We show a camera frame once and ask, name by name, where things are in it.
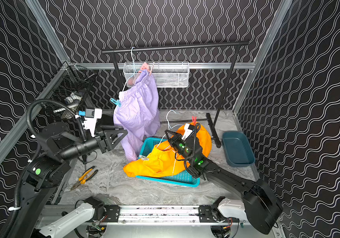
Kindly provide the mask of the light blue wire hanger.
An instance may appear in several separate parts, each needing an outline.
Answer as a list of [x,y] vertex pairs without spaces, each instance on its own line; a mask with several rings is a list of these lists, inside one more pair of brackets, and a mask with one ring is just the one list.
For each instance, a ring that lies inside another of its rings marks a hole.
[[154,138],[159,138],[162,142],[166,139],[165,130],[177,131],[186,120],[186,111],[176,111],[176,110],[165,110],[159,112],[160,127],[153,136]]

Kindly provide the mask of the black clothes rack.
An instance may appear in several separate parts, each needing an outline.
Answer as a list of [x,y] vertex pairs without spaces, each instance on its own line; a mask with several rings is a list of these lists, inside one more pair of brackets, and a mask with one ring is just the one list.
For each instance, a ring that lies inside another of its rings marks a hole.
[[146,51],[171,51],[171,50],[184,50],[184,49],[209,49],[209,48],[217,48],[217,47],[234,47],[234,59],[230,63],[205,63],[205,66],[211,69],[224,69],[228,68],[228,76],[223,79],[222,84],[223,88],[221,90],[221,94],[218,98],[217,110],[215,114],[215,118],[212,119],[209,113],[206,114],[205,118],[202,121],[206,121],[209,125],[212,134],[212,140],[215,142],[217,148],[221,148],[222,143],[218,137],[216,131],[216,123],[219,118],[220,111],[222,109],[223,101],[225,98],[226,90],[228,88],[229,80],[232,76],[232,72],[235,68],[238,69],[254,69],[255,64],[253,62],[242,63],[238,62],[237,58],[239,57],[239,52],[241,47],[247,46],[249,44],[248,41],[236,41],[236,42],[223,42],[223,43],[204,43],[204,44],[188,44],[188,45],[168,45],[168,46],[155,46],[155,47],[138,47],[131,49],[104,49],[102,50],[103,54],[110,55],[111,61],[114,65],[114,70],[116,71],[117,79],[119,82],[122,82],[121,73],[119,72],[119,66],[117,63],[116,55],[118,53],[128,53],[128,52],[146,52]]

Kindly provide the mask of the yellow handled pliers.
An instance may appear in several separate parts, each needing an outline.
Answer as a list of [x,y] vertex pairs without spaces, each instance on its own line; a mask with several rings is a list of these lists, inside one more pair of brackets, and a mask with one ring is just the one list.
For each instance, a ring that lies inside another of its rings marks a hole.
[[71,187],[70,190],[75,190],[79,186],[84,185],[87,181],[91,180],[97,173],[98,170],[95,169],[95,166],[90,167],[82,174],[82,176],[78,178],[78,181]]

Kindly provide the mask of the lilac shorts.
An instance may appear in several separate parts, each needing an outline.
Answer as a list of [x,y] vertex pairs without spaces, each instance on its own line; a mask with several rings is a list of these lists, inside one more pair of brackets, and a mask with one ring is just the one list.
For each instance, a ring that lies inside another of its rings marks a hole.
[[154,136],[160,127],[159,94],[156,81],[149,71],[143,70],[135,85],[119,92],[120,105],[113,112],[113,123],[127,131],[121,140],[127,161],[138,159],[143,139]]

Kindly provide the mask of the dark teal plastic bin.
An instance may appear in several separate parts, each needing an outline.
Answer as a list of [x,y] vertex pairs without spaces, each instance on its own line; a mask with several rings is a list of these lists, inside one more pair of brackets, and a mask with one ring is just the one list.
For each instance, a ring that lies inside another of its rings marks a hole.
[[231,167],[248,167],[255,162],[250,143],[240,131],[226,131],[222,135],[226,162]]

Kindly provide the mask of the peach clothespin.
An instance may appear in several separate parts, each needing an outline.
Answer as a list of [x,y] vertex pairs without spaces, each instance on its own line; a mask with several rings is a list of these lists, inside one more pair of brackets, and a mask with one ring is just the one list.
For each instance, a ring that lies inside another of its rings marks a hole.
[[154,65],[155,65],[155,62],[150,66],[149,75],[152,75],[152,71],[153,71]]

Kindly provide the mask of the red clothespin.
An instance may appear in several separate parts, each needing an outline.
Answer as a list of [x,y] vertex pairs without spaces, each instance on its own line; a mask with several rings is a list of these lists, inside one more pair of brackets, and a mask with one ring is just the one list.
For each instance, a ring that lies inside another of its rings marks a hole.
[[194,125],[196,125],[196,123],[197,123],[197,117],[196,116],[192,116],[191,117],[192,118],[192,125],[194,126]]

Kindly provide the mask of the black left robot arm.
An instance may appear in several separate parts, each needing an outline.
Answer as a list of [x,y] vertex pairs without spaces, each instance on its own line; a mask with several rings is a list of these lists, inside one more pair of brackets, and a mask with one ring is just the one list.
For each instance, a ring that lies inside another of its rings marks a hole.
[[[45,104],[67,111],[76,121],[80,136],[72,134],[63,122],[51,123],[37,132],[32,111],[36,106]],[[0,238],[28,238],[35,235],[35,224],[40,212],[72,168],[71,161],[96,150],[103,153],[111,151],[125,138],[127,130],[122,126],[98,122],[104,117],[101,109],[75,112],[67,105],[51,99],[39,99],[28,106],[26,123],[37,141],[37,148],[16,183],[14,204],[9,208]]]

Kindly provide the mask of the white clothespin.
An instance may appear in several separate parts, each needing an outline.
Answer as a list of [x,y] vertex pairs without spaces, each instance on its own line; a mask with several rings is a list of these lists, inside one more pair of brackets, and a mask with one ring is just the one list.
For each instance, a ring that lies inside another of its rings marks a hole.
[[142,156],[142,155],[139,155],[139,159],[140,159],[141,161],[149,161],[149,160],[150,160],[150,158],[148,158],[148,157],[146,157],[146,156]]

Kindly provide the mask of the orange shorts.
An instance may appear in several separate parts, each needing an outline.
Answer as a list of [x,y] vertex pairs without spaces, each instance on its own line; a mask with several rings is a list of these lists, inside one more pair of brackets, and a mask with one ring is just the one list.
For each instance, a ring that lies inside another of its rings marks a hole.
[[175,159],[175,151],[165,140],[149,149],[149,154],[146,157],[150,160],[141,161],[138,159],[126,165],[123,168],[126,175],[128,177],[161,178],[175,176],[185,170],[183,161]]

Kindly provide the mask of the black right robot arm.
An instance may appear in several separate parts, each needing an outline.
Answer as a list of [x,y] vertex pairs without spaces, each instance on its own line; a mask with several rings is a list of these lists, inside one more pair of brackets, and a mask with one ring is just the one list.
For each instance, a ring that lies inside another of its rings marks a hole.
[[249,223],[257,231],[267,235],[283,212],[281,202],[268,183],[252,181],[232,174],[203,155],[196,132],[186,139],[180,133],[165,130],[167,142],[175,150],[186,171],[194,178],[203,178],[225,190],[240,196]]

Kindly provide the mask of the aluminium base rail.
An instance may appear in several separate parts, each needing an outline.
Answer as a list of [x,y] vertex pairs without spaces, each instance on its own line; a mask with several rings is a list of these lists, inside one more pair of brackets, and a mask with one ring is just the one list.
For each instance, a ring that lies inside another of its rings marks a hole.
[[88,237],[102,236],[107,226],[221,226],[249,223],[267,235],[276,226],[278,214],[269,208],[248,208],[238,200],[224,198],[212,205],[106,205],[96,210],[88,203],[59,216],[55,221],[39,222],[36,231],[44,237],[63,238],[85,225]]

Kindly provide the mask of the teal clothespin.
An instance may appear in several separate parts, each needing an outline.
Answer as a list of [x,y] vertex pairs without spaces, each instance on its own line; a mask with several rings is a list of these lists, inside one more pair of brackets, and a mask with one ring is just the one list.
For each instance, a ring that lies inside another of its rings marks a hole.
[[111,98],[110,102],[115,104],[117,107],[121,107],[121,102],[117,99]]

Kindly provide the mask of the pink object in basket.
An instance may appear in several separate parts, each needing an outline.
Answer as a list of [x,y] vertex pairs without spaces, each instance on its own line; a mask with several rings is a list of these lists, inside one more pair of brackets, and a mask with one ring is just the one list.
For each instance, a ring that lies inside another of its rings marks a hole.
[[138,71],[140,75],[150,75],[151,69],[148,63],[144,62]]

